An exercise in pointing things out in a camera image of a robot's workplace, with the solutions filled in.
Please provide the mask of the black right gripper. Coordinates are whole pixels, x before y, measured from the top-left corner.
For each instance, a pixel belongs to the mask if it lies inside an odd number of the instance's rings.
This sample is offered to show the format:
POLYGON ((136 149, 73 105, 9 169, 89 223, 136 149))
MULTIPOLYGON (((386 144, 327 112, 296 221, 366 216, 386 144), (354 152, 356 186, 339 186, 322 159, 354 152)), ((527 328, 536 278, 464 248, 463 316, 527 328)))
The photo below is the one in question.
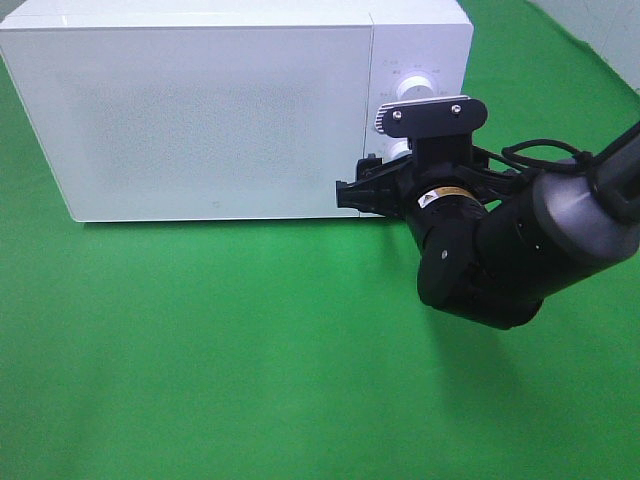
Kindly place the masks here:
POLYGON ((336 182, 336 204, 401 220, 480 220, 514 190, 515 170, 493 170, 492 160, 503 158, 472 144, 427 144, 387 162, 369 154, 356 164, 357 181, 336 182))

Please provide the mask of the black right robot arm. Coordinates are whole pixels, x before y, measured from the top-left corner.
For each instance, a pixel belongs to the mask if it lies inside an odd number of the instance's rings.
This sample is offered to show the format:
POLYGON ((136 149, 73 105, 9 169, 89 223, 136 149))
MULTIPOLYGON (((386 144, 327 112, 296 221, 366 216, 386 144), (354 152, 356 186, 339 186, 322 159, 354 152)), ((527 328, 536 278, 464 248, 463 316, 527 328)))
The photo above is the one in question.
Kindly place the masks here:
POLYGON ((420 135, 410 153, 358 163, 342 208, 405 221, 419 249, 417 291, 437 310, 493 328, 530 321, 546 297, 639 248, 639 130, 600 154, 489 169, 468 133, 420 135))

